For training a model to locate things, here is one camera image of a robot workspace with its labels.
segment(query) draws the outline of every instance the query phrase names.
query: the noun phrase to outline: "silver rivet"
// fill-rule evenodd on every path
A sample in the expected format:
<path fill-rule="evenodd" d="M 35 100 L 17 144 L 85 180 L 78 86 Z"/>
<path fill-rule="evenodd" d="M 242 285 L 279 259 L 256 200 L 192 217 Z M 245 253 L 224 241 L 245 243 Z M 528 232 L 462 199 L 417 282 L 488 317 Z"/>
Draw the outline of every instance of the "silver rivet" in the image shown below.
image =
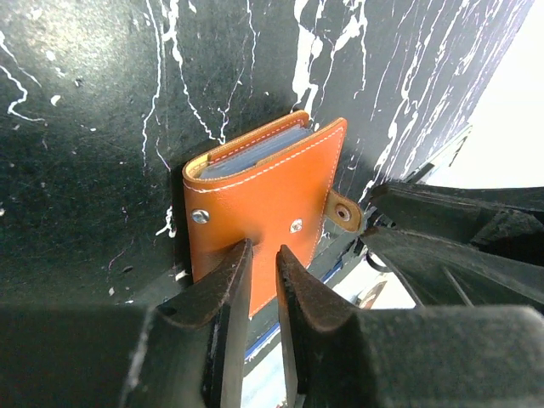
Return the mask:
<path fill-rule="evenodd" d="M 348 208 L 342 204 L 337 205 L 337 216 L 342 219 L 344 222 L 348 222 L 351 219 L 351 212 L 348 210 Z"/>
<path fill-rule="evenodd" d="M 291 231 L 292 234 L 294 234 L 295 232 L 300 231 L 302 228 L 303 228 L 303 220 L 298 218 L 292 222 L 291 228 L 289 230 Z"/>
<path fill-rule="evenodd" d="M 210 214 L 206 210 L 193 210 L 190 216 L 198 224 L 205 224 L 210 220 Z"/>

